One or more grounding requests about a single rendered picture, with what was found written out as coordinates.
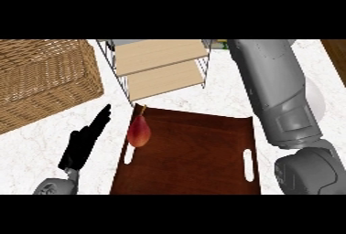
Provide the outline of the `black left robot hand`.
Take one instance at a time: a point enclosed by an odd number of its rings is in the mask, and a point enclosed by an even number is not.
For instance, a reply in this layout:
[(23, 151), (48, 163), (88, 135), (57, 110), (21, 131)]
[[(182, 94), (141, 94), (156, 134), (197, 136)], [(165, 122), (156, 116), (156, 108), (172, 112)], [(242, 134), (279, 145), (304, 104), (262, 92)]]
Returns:
[(111, 105), (107, 104), (94, 119), (91, 125), (86, 125), (80, 131), (72, 132), (70, 143), (63, 154), (58, 168), (79, 171), (88, 162), (97, 140), (103, 134), (106, 125), (111, 118)]

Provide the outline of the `dark brown wooden tray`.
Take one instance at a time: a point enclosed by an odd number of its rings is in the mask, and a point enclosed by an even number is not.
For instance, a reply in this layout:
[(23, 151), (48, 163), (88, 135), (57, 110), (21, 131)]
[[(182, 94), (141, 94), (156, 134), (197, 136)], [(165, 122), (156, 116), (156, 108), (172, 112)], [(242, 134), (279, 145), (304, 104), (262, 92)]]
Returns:
[(261, 181), (245, 177), (245, 151), (256, 150), (253, 119), (180, 112), (143, 105), (151, 128), (134, 160), (119, 162), (110, 193), (258, 195)]

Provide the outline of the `red pear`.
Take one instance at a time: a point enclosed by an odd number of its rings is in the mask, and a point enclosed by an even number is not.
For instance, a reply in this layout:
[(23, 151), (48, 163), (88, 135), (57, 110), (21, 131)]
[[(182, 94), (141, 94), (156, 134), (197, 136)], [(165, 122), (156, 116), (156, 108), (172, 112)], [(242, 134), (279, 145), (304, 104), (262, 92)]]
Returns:
[(151, 129), (144, 116), (147, 108), (143, 108), (140, 115), (134, 119), (129, 127), (128, 141), (134, 147), (143, 147), (151, 138)]

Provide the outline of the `brown wicker basket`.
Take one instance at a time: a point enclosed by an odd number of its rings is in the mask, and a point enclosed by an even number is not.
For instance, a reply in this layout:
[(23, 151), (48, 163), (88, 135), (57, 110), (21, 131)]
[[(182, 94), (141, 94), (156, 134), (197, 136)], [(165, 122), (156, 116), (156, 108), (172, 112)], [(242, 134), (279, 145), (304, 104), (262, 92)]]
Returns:
[(0, 39), (0, 134), (104, 94), (83, 39)]

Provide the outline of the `green yellow object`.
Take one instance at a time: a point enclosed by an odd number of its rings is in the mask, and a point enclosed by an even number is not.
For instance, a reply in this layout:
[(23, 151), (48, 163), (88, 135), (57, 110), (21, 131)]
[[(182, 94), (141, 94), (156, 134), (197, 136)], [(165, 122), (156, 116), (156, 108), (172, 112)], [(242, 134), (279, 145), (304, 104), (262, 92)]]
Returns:
[(214, 49), (228, 49), (228, 41), (225, 39), (215, 39), (212, 48)]

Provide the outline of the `white round plate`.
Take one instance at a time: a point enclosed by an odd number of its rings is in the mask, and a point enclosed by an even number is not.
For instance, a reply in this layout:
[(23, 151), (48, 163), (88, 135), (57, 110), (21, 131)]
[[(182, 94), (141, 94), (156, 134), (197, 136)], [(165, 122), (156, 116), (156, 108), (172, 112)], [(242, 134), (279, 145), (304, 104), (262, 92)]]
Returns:
[(307, 100), (310, 103), (316, 119), (320, 122), (323, 120), (326, 113), (326, 102), (324, 102), (323, 92), (310, 78), (307, 78)]

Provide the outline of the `brown wooden panel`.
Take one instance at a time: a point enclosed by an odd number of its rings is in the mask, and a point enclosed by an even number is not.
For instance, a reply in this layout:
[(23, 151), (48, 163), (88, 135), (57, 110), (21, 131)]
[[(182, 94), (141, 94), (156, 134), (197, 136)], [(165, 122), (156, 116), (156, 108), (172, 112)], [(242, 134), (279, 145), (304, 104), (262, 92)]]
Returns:
[(323, 46), (346, 87), (346, 39), (323, 39)]

